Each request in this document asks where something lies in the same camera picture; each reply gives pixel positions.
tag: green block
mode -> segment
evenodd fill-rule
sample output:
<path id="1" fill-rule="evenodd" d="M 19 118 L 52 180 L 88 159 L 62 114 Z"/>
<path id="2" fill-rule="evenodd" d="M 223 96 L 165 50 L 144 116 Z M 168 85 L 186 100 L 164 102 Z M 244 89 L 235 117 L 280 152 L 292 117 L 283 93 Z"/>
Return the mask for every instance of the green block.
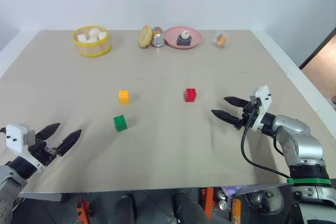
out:
<path id="1" fill-rule="evenodd" d="M 115 128 L 117 129 L 118 132 L 128 129 L 125 118 L 124 118 L 123 115 L 116 116 L 116 117 L 113 118 L 113 120 L 114 120 L 114 124 L 116 126 Z"/>

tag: beige tabletop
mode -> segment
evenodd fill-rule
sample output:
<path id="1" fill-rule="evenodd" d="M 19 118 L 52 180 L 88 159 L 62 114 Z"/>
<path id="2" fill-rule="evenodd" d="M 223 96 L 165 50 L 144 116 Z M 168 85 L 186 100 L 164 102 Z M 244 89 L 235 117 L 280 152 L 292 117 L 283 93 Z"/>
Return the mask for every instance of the beige tabletop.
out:
<path id="1" fill-rule="evenodd" d="M 242 131 L 211 109 L 241 116 L 224 96 L 248 99 L 268 85 L 269 112 L 305 121 L 321 142 L 335 178 L 335 140 L 304 97 L 250 31 L 227 31 L 217 48 L 213 31 L 190 50 L 137 46 L 139 31 L 112 31 L 112 50 L 99 58 L 78 55 L 71 31 L 41 31 L 0 80 L 0 125 L 29 124 L 36 131 L 60 122 L 47 142 L 57 146 L 81 128 L 81 138 L 62 158 L 36 173 L 25 192 L 79 192 L 284 182 L 249 165 L 240 153 Z M 194 103 L 183 92 L 195 88 Z M 130 105 L 120 105 L 129 90 Z M 113 117 L 128 130 L 117 132 Z M 0 163 L 15 156 L 0 139 Z M 246 153 L 254 161 L 289 174 L 285 160 L 260 132 L 249 132 Z"/>

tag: floor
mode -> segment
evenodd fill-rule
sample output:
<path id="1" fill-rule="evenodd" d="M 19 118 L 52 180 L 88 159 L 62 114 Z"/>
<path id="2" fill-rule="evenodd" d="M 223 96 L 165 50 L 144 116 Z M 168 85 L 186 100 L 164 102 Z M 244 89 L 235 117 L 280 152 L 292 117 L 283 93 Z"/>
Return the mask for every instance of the floor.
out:
<path id="1" fill-rule="evenodd" d="M 284 195 L 286 204 L 281 213 L 273 216 L 259 214 L 248 204 L 245 196 L 240 197 L 243 202 L 242 223 L 284 223 L 294 201 L 291 198 L 289 186 L 281 187 L 280 189 Z M 172 196 L 178 191 L 190 194 L 195 200 L 199 197 L 198 188 L 133 191 L 138 212 L 136 224 L 175 224 L 176 219 L 173 214 Z M 26 199 L 15 210 L 12 224 L 75 224 L 77 218 L 75 205 L 80 199 L 86 199 L 91 203 L 91 224 L 109 223 L 111 210 L 117 200 L 122 195 L 128 193 L 118 191 L 70 194 L 68 201 L 65 203 Z M 231 223 L 227 220 L 228 218 L 229 211 L 217 209 L 213 211 L 211 223 Z"/>
<path id="2" fill-rule="evenodd" d="M 302 72 L 326 99 L 336 96 L 336 35 L 303 68 Z"/>

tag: pink bowl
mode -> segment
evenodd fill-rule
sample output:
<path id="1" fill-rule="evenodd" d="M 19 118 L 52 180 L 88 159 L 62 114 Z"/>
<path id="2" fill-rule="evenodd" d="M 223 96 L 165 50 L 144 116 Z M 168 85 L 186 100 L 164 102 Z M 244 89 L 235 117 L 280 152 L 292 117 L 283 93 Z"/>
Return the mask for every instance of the pink bowl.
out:
<path id="1" fill-rule="evenodd" d="M 191 35 L 190 46 L 179 46 L 177 44 L 177 38 L 181 34 L 181 32 L 183 32 L 184 30 L 189 31 Z M 190 49 L 190 48 L 196 47 L 202 39 L 201 34 L 197 30 L 190 28 L 190 27 L 186 27 L 186 26 L 175 26 L 175 27 L 169 28 L 164 32 L 164 37 L 168 45 L 170 45 L 171 47 L 178 48 L 178 49 Z"/>

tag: lego brick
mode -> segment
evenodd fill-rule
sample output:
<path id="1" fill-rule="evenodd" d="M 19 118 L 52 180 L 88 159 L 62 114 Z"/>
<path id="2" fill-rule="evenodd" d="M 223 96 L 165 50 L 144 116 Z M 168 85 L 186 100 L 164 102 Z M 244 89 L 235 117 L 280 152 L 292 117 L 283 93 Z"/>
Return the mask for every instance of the lego brick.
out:
<path id="1" fill-rule="evenodd" d="M 196 89 L 186 89 L 184 94 L 184 100 L 186 102 L 194 102 L 196 99 Z"/>
<path id="2" fill-rule="evenodd" d="M 118 132 L 128 129 L 126 120 L 123 115 L 114 117 L 113 121 L 114 125 L 116 126 L 115 128 L 117 129 Z"/>
<path id="3" fill-rule="evenodd" d="M 119 91 L 119 102 L 122 105 L 131 104 L 131 99 L 128 90 Z"/>

